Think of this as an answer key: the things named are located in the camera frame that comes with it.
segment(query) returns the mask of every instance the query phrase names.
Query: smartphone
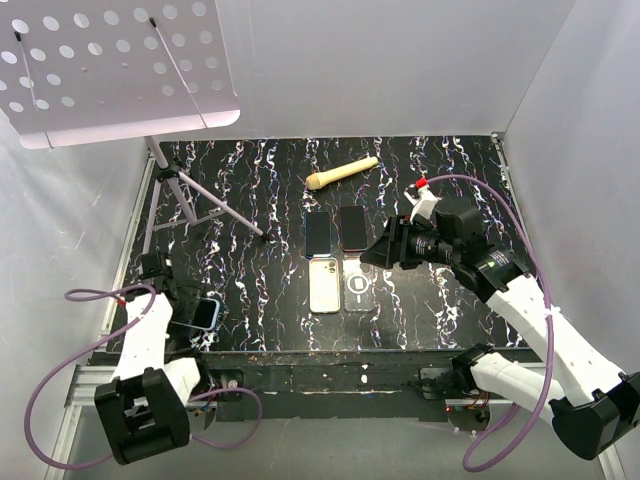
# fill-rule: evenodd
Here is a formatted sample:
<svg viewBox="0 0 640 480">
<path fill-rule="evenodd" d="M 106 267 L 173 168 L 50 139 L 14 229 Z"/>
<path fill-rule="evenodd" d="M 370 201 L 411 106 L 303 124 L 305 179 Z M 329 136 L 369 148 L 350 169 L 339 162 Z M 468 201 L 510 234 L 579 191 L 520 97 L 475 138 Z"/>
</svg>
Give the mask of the smartphone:
<svg viewBox="0 0 640 480">
<path fill-rule="evenodd" d="M 192 323 L 171 322 L 174 325 L 212 332 L 218 323 L 222 304 L 215 298 L 200 298 Z"/>
<path fill-rule="evenodd" d="M 313 313 L 340 310 L 340 272 L 335 258 L 309 260 L 309 308 Z"/>
<path fill-rule="evenodd" d="M 331 255 L 331 215 L 329 212 L 307 212 L 305 245 L 307 258 Z"/>
<path fill-rule="evenodd" d="M 364 208 L 358 205 L 340 207 L 340 242 L 345 252 L 367 249 L 367 227 Z"/>
<path fill-rule="evenodd" d="M 342 261 L 344 308 L 348 312 L 370 312 L 375 307 L 373 275 L 370 265 L 362 265 L 358 257 Z"/>
</svg>

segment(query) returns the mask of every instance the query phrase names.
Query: cable clip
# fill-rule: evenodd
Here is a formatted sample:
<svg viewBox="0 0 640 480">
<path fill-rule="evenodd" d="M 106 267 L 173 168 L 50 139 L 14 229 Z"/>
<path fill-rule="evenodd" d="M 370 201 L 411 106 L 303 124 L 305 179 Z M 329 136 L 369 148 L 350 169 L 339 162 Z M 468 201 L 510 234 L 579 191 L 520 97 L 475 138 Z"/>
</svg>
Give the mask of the cable clip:
<svg viewBox="0 0 640 480">
<path fill-rule="evenodd" d="M 545 308 L 544 316 L 547 317 L 548 315 L 551 315 L 552 318 L 555 317 L 556 315 L 560 315 L 560 307 L 551 305 L 551 308 Z"/>
</svg>

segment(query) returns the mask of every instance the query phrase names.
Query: wooden microphone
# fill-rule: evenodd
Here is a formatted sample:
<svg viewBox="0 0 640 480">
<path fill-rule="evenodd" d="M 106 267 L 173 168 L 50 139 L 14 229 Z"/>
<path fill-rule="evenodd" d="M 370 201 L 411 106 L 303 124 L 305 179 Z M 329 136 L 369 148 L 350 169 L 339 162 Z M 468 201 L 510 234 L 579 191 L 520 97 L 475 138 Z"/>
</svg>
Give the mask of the wooden microphone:
<svg viewBox="0 0 640 480">
<path fill-rule="evenodd" d="M 305 183 L 309 190 L 318 190 L 331 182 L 342 180 L 354 173 L 359 173 L 368 168 L 375 167 L 377 164 L 378 157 L 363 158 L 362 160 L 334 168 L 327 172 L 312 173 L 307 177 L 307 181 Z"/>
</svg>

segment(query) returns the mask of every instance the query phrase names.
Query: white enclosure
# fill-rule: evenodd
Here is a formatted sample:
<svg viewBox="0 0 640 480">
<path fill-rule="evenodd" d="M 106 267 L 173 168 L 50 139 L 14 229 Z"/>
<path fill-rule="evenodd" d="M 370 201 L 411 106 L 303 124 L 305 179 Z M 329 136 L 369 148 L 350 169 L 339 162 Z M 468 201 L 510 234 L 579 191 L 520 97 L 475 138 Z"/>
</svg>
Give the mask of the white enclosure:
<svg viewBox="0 0 640 480">
<path fill-rule="evenodd" d="M 240 119 L 166 138 L 504 131 L 574 0 L 218 0 Z"/>
<path fill-rule="evenodd" d="M 42 478 L 22 433 L 29 395 L 57 363 L 94 341 L 105 303 L 72 304 L 70 288 L 110 289 L 145 166 L 141 139 L 25 150 L 0 113 L 0 478 Z M 72 369 L 36 405 L 34 434 L 51 451 Z"/>
<path fill-rule="evenodd" d="M 2 8 L 14 1 L 0 0 L 2 45 L 13 41 Z M 56 8 L 36 3 L 43 16 L 45 6 Z M 515 192 L 555 303 L 612 361 L 640 369 L 636 1 L 217 5 L 242 113 L 232 125 L 165 139 L 506 130 Z M 7 92 L 0 88 L 2 109 Z M 182 100 L 190 101 L 186 93 Z M 24 406 L 54 364 L 97 335 L 105 304 L 67 304 L 62 293 L 111 286 L 146 154 L 141 139 L 27 151 L 3 114 L 0 153 L 0 381 L 11 392 L 0 417 L 0 477 L 41 478 L 45 466 L 22 433 Z M 52 382 L 34 414 L 47 452 L 70 375 Z M 617 445 L 628 478 L 640 471 L 637 439 L 636 431 Z"/>
<path fill-rule="evenodd" d="M 640 370 L 640 4 L 578 0 L 506 136 L 554 301 L 627 372 Z M 640 472 L 637 430 L 616 444 Z"/>
</svg>

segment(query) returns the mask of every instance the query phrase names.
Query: white robotic arm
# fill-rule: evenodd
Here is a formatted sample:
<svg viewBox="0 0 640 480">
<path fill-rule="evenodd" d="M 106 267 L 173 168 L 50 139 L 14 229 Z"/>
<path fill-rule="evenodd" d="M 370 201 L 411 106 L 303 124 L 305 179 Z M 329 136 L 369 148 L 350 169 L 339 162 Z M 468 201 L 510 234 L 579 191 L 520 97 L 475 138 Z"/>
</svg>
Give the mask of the white robotic arm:
<svg viewBox="0 0 640 480">
<path fill-rule="evenodd" d="M 410 216 L 392 217 L 361 261 L 383 268 L 423 261 L 449 265 L 458 281 L 500 314 L 540 358 L 547 354 L 549 313 L 536 279 L 515 254 L 487 242 L 479 210 L 458 197 L 439 199 L 425 180 L 405 192 Z M 436 226 L 430 222 L 435 212 Z M 558 311 L 554 368 L 541 417 L 576 455 L 593 459 L 640 423 L 640 374 L 626 375 L 598 353 Z M 476 345 L 453 359 L 463 390 L 494 392 L 533 410 L 544 377 Z"/>
<path fill-rule="evenodd" d="M 140 317 L 149 302 L 149 295 L 141 295 L 127 303 L 127 317 L 131 322 Z M 180 358 L 165 365 L 164 345 L 167 327 L 173 308 L 164 293 L 156 296 L 151 310 L 144 315 L 135 328 L 124 337 L 120 361 L 111 380 L 126 380 L 142 375 L 147 368 L 164 370 L 171 386 L 178 394 L 182 405 L 186 405 L 191 391 L 200 382 L 200 372 L 195 358 Z"/>
<path fill-rule="evenodd" d="M 127 298 L 128 322 L 141 320 L 127 331 L 111 381 L 99 385 L 94 397 L 113 456 L 121 465 L 189 443 L 185 405 L 200 382 L 195 358 L 164 363 L 172 303 L 180 304 L 168 255 L 143 255 L 139 274 L 140 282 L 156 290 L 155 302 L 142 315 L 149 294 Z"/>
</svg>

